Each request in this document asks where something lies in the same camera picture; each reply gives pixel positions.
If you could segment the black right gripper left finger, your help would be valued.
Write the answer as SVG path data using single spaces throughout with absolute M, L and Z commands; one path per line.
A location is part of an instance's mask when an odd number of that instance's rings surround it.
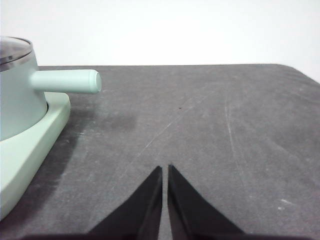
M 163 171 L 157 166 L 133 194 L 88 232 L 95 240 L 156 240 L 163 200 Z

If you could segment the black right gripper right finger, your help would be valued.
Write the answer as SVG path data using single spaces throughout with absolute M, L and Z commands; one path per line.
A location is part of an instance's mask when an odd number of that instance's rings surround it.
M 174 240 L 250 239 L 210 205 L 174 165 L 168 166 L 167 204 Z

